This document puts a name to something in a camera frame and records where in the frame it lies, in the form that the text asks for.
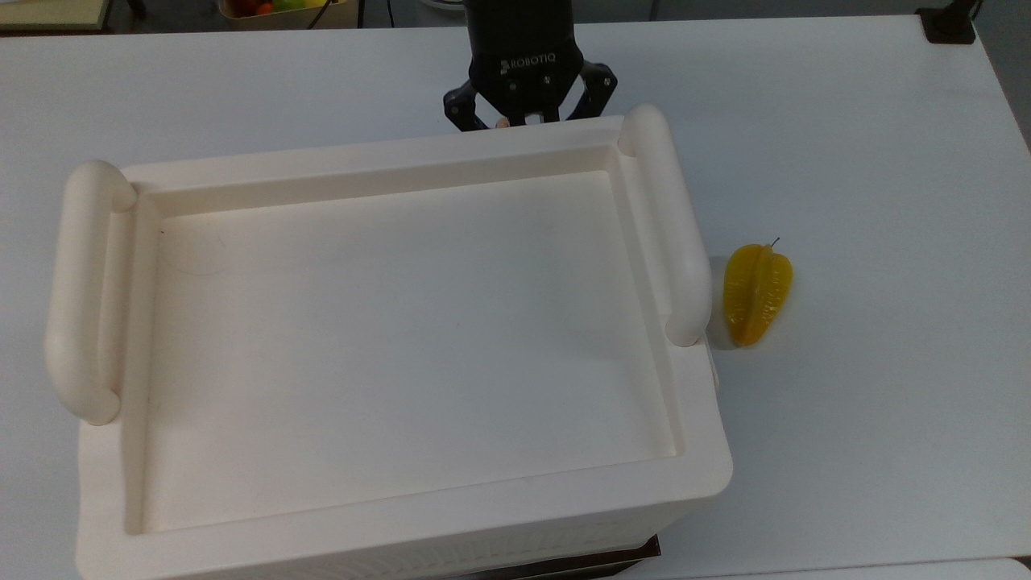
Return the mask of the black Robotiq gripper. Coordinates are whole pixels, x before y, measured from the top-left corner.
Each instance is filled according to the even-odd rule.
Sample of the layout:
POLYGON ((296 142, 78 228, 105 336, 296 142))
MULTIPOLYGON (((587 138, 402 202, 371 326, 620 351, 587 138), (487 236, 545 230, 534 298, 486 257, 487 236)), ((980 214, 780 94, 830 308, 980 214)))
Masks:
POLYGON ((603 63, 583 62, 570 1, 468 1, 469 80, 443 96, 443 114, 463 132, 486 130, 476 99, 513 125, 528 115, 560 120, 559 109, 577 80, 583 95, 567 120, 597 118, 618 80, 603 63))

